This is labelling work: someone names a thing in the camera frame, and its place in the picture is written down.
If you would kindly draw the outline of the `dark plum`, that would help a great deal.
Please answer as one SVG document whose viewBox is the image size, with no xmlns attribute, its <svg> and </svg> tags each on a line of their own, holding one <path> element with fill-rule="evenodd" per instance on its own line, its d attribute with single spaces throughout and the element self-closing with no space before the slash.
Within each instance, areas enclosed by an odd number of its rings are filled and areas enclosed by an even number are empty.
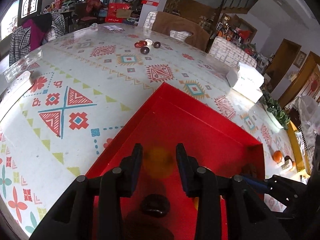
<svg viewBox="0 0 320 240">
<path fill-rule="evenodd" d="M 150 194 L 144 198 L 140 205 L 145 215 L 163 218 L 170 212 L 170 202 L 167 197 L 160 194 Z"/>
</svg>

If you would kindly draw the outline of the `small items on table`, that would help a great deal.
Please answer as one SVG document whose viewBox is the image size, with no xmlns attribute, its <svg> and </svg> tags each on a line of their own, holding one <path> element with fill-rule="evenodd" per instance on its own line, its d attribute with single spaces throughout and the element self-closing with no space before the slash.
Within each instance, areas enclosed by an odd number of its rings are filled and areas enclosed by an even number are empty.
<svg viewBox="0 0 320 240">
<path fill-rule="evenodd" d="M 161 47 L 161 43 L 159 41 L 153 42 L 150 39 L 140 40 L 135 42 L 135 48 L 140 49 L 140 53 L 143 55 L 148 55 L 151 48 L 159 49 Z"/>
</svg>

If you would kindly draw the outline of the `white tissue pack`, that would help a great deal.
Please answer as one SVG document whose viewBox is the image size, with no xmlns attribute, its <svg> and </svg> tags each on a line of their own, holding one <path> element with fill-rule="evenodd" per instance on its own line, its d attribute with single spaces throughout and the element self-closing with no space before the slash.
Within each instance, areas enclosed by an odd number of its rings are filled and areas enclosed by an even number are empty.
<svg viewBox="0 0 320 240">
<path fill-rule="evenodd" d="M 239 62 L 238 68 L 232 68 L 226 79 L 233 90 L 253 103 L 257 103 L 263 96 L 260 87 L 264 83 L 264 77 L 252 66 Z"/>
</svg>

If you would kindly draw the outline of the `yellow cardboard tray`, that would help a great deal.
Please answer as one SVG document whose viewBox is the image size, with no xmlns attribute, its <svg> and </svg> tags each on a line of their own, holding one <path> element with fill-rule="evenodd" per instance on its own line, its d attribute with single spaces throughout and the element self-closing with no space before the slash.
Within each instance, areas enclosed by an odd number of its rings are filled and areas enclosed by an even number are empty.
<svg viewBox="0 0 320 240">
<path fill-rule="evenodd" d="M 305 177 L 310 177 L 311 168 L 307 153 L 305 151 L 302 132 L 295 126 L 293 122 L 290 122 L 288 124 L 287 135 L 291 143 L 298 174 Z"/>
</svg>

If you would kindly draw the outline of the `white plate of spinach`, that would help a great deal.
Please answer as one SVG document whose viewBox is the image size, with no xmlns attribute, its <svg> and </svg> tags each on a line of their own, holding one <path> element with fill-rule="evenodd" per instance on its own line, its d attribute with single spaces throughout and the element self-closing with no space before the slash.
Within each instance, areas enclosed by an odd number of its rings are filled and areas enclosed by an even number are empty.
<svg viewBox="0 0 320 240">
<path fill-rule="evenodd" d="M 290 123 L 289 115 L 281 108 L 279 102 L 272 98 L 271 94 L 262 90 L 263 93 L 263 106 L 265 111 L 270 116 L 272 121 L 276 120 L 275 125 L 279 125 L 281 128 L 287 130 Z"/>
</svg>

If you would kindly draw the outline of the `patterned chair back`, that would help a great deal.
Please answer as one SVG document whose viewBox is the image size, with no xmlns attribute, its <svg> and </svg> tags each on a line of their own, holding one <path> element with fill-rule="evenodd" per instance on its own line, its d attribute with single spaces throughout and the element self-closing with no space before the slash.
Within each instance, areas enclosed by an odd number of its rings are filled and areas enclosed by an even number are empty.
<svg viewBox="0 0 320 240">
<path fill-rule="evenodd" d="M 240 62 L 253 68 L 257 67 L 257 62 L 253 57 L 223 37 L 217 36 L 214 39 L 208 54 L 229 67 L 238 68 Z"/>
</svg>

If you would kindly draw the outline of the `brown chair back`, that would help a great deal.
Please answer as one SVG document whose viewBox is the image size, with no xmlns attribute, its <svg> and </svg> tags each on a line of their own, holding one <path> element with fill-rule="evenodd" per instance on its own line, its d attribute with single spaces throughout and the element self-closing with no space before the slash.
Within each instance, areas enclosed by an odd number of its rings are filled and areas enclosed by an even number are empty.
<svg viewBox="0 0 320 240">
<path fill-rule="evenodd" d="M 189 36 L 184 42 L 202 51 L 206 50 L 210 38 L 210 35 L 195 22 L 162 11 L 149 12 L 143 28 L 167 36 L 170 36 L 172 31 L 187 32 Z"/>
</svg>

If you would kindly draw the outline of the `red plastic tray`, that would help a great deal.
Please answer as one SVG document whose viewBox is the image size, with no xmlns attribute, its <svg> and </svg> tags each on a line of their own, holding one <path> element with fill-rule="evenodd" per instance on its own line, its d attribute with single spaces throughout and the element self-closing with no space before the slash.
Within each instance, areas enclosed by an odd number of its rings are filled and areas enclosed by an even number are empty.
<svg viewBox="0 0 320 240">
<path fill-rule="evenodd" d="M 244 129 L 220 113 L 181 90 L 164 83 L 146 100 L 137 113 L 109 143 L 87 172 L 98 177 L 118 166 L 131 154 L 135 144 L 144 152 L 162 147 L 176 160 L 176 145 L 183 144 L 188 155 L 216 175 L 232 177 L 253 171 L 258 179 L 265 177 L 263 145 Z M 139 215 L 142 200 L 150 194 L 161 194 L 170 202 L 170 212 L 163 218 Z M 167 178 L 151 178 L 141 167 L 137 188 L 130 198 L 120 201 L 125 228 L 139 222 L 154 222 L 169 230 L 175 239 L 193 239 L 197 210 L 194 201 L 183 191 L 177 163 Z"/>
</svg>

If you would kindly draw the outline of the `orange mandarin fruit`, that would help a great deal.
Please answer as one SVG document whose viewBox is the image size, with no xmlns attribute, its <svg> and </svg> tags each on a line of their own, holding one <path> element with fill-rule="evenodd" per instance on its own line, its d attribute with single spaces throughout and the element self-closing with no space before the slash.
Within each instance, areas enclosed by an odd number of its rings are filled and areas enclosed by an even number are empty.
<svg viewBox="0 0 320 240">
<path fill-rule="evenodd" d="M 277 150 L 272 155 L 273 161 L 275 161 L 277 164 L 281 163 L 283 161 L 283 154 L 280 150 Z"/>
</svg>

